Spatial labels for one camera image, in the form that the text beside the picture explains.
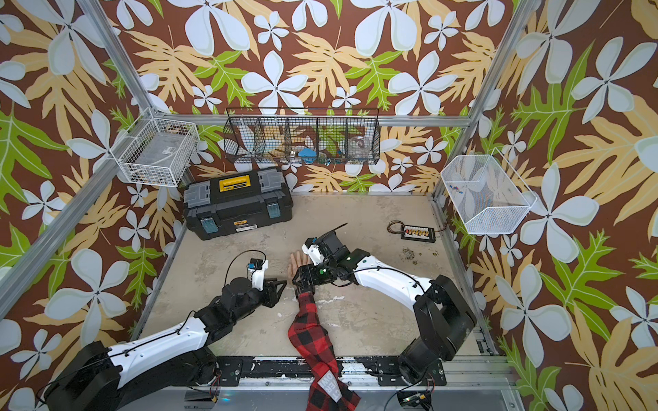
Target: black wire basket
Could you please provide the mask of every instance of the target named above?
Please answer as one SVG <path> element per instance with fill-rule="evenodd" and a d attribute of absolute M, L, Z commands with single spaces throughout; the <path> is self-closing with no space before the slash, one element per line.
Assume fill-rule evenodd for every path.
<path fill-rule="evenodd" d="M 305 109 L 308 115 L 229 114 L 224 125 L 226 158 L 233 163 L 256 160 L 375 164 L 379 161 L 378 110 L 375 115 L 369 110 L 366 115 L 356 116 L 347 113 L 358 109 L 345 110 L 344 115 L 314 115 L 310 110 Z"/>

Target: wire mesh basket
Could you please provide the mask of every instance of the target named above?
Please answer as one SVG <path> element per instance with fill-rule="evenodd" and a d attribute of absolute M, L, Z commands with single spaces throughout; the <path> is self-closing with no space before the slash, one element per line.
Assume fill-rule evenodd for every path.
<path fill-rule="evenodd" d="M 378 116 L 229 114 L 224 150 L 230 162 L 374 164 L 380 157 Z"/>
<path fill-rule="evenodd" d="M 177 187 L 197 151 L 199 132 L 191 122 L 148 114 L 135 127 L 133 141 L 115 160 L 130 183 Z"/>
<path fill-rule="evenodd" d="M 511 234 L 537 201 L 528 202 L 492 155 L 457 156 L 441 178 L 469 234 Z"/>

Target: black toolbox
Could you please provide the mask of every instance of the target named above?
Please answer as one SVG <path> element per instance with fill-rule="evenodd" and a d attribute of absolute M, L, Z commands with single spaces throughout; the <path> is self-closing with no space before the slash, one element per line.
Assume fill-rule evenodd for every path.
<path fill-rule="evenodd" d="M 202 240 L 292 218 L 292 197 L 279 167 L 192 183 L 183 197 L 187 227 Z"/>

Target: red plaid sleeve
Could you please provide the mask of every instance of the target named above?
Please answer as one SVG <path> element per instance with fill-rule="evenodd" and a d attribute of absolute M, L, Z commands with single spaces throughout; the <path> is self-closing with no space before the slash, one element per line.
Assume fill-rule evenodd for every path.
<path fill-rule="evenodd" d="M 334 356 L 334 346 L 327 331 L 320 325 L 318 307 L 313 294 L 300 294 L 299 313 L 288 330 L 288 339 L 311 367 L 315 379 L 309 390 L 309 404 L 306 411 L 354 411 L 359 404 L 359 396 L 350 391 L 338 379 L 338 363 Z M 338 381 L 342 398 L 334 402 L 318 384 L 320 378 L 331 371 Z"/>

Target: concrete floor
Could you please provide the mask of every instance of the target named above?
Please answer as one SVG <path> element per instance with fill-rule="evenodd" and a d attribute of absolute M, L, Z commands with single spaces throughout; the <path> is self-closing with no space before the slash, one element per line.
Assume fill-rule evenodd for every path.
<path fill-rule="evenodd" d="M 453 277 L 440 239 L 436 243 L 407 241 L 386 231 L 390 220 L 436 229 L 425 196 L 304 195 L 293 200 L 293 219 L 289 222 L 208 241 L 187 232 L 142 336 L 171 327 L 190 310 L 210 303 L 221 293 L 228 263 L 240 252 L 263 250 L 269 259 L 266 277 L 285 279 L 290 253 L 299 250 L 306 238 L 344 222 L 348 225 L 337 234 L 349 249 L 364 249 L 386 264 L 417 276 Z M 233 263 L 228 281 L 246 275 L 252 256 L 245 254 Z M 370 288 L 323 285 L 316 290 L 315 301 L 336 355 L 398 355 L 419 335 L 410 310 Z M 297 356 L 287 332 L 298 311 L 293 287 L 288 285 L 274 308 L 258 308 L 211 348 L 219 355 Z M 480 354 L 472 335 L 459 354 Z"/>

